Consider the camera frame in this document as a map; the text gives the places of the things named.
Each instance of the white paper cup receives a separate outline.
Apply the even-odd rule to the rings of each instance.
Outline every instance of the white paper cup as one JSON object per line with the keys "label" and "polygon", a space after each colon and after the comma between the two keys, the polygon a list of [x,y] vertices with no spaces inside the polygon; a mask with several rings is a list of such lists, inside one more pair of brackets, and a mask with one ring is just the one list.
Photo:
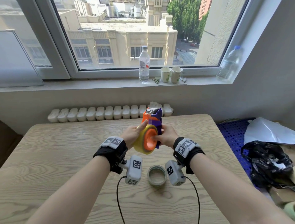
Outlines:
{"label": "white paper cup", "polygon": [[181,73],[182,73],[182,68],[173,67],[172,68],[172,75],[171,75],[171,82],[178,83]]}
{"label": "white paper cup", "polygon": [[161,68],[161,80],[162,80],[162,82],[168,82],[170,76],[171,76],[171,68],[162,67]]}

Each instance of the person's left arm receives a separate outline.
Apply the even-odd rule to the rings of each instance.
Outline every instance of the person's left arm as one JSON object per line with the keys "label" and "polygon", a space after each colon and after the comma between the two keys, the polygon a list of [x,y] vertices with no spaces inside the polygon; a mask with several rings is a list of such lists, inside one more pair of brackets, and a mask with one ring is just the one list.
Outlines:
{"label": "person's left arm", "polygon": [[[120,136],[128,149],[146,125],[128,127]],[[32,215],[27,224],[85,223],[98,194],[110,173],[110,163],[104,156],[95,156],[86,166],[51,195]]]}

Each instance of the person's right arm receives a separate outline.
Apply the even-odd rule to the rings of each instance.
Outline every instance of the person's right arm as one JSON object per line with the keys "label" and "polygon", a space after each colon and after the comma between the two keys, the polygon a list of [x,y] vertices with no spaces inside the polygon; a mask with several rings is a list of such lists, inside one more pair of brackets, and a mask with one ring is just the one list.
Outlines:
{"label": "person's right arm", "polygon": [[[163,134],[154,139],[173,149],[179,137],[171,125],[162,124]],[[202,153],[190,167],[214,203],[232,224],[294,224],[281,209],[260,191]]]}

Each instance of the window sill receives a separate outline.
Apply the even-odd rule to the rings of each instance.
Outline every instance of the window sill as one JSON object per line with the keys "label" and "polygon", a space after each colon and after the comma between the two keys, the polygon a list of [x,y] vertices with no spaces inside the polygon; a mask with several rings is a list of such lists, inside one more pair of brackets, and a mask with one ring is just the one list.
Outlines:
{"label": "window sill", "polygon": [[81,89],[111,89],[128,87],[154,87],[154,86],[182,86],[182,85],[216,85],[231,84],[230,81],[220,81],[216,77],[190,77],[186,83],[179,81],[178,84],[163,83],[156,84],[150,80],[143,84],[139,79],[109,79],[109,80],[68,80],[68,81],[45,81],[43,86],[28,87],[1,87],[0,92],[20,91],[47,91],[47,90],[81,90]]}

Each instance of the wood grain tabletop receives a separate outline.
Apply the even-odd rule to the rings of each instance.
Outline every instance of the wood grain tabletop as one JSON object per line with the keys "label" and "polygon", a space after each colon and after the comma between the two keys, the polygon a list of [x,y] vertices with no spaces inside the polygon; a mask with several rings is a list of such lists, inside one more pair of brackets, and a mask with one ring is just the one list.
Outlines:
{"label": "wood grain tabletop", "polygon": [[[86,121],[33,126],[0,169],[0,223],[25,223],[38,207],[68,179],[86,165],[98,146],[108,137],[120,135],[141,119]],[[207,156],[250,182],[218,127],[209,115],[163,117],[180,136],[199,143]],[[193,185],[187,180],[172,186],[167,180],[162,188],[147,181],[152,165],[165,166],[173,160],[173,151],[160,146],[150,155],[131,149],[131,155],[143,158],[142,178],[137,186],[121,181],[119,201],[126,223],[197,223],[198,201]],[[86,223],[122,223],[116,186],[125,175],[110,173]],[[228,223],[194,175],[201,203],[200,223]]]}

